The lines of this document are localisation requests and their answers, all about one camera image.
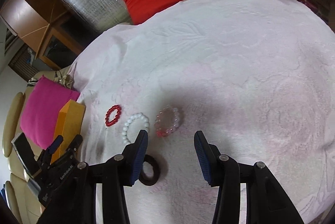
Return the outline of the beige leather sofa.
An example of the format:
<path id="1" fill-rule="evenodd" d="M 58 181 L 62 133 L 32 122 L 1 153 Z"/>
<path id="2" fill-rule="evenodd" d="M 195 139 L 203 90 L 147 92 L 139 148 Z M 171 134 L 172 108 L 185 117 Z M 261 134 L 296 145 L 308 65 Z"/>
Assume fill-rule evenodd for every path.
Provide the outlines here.
<path id="1" fill-rule="evenodd" d="M 19 92 L 13 97 L 11 106 L 7 113 L 5 125 L 3 127 L 2 154 L 7 158 L 10 180 L 5 184 L 6 197 L 10 210 L 19 223 L 37 223 L 42 214 L 41 204 L 35 194 L 28 186 L 29 176 L 26 174 L 22 162 L 17 155 L 15 142 L 23 133 L 21 129 L 21 116 L 28 105 L 31 111 L 33 104 L 39 107 L 38 114 L 49 109 L 50 114 L 44 115 L 43 128 L 49 129 L 47 137 L 51 136 L 51 130 L 56 127 L 58 114 L 64 106 L 63 100 L 57 100 L 57 96 L 62 96 L 61 89 L 53 87 L 52 95 L 49 96 L 41 90 L 33 92 L 33 87 L 26 88 L 24 93 Z"/>

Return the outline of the magenta pillow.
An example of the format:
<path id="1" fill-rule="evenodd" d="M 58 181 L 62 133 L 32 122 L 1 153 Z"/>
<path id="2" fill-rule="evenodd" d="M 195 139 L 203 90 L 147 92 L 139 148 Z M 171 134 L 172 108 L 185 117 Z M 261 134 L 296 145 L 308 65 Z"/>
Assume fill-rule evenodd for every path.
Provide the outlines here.
<path id="1" fill-rule="evenodd" d="M 46 149 L 53 142 L 58 113 L 80 93 L 41 76 L 30 93 L 21 115 L 23 133 L 38 147 Z"/>

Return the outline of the wooden cabinet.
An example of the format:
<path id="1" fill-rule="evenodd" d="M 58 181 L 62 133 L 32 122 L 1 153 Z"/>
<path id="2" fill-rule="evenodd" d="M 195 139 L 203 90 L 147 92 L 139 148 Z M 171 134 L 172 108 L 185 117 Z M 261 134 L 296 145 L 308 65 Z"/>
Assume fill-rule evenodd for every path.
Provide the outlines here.
<path id="1" fill-rule="evenodd" d="M 1 20 L 52 69 L 72 64 L 89 42 L 87 29 L 61 0 L 5 0 Z"/>

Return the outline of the smartphone on left gripper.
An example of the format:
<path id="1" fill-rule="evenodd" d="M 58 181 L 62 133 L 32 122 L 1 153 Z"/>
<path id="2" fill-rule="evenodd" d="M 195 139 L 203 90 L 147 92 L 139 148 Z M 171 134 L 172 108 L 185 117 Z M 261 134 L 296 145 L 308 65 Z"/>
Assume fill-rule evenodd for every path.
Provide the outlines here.
<path id="1" fill-rule="evenodd" d="M 13 148 L 29 177 L 34 178 L 40 171 L 40 166 L 24 133 L 12 140 Z"/>

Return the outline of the orange cardboard box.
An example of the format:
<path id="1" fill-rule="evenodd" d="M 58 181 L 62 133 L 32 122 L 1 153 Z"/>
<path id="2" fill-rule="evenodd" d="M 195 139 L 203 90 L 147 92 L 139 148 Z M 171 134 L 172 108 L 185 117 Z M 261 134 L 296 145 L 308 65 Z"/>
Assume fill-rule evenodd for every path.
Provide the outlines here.
<path id="1" fill-rule="evenodd" d="M 53 153 L 51 163 L 58 160 L 66 151 L 77 134 L 81 133 L 82 120 L 85 114 L 85 105 L 74 100 L 68 101 L 58 113 L 54 138 L 58 135 L 63 137 L 63 142 Z"/>

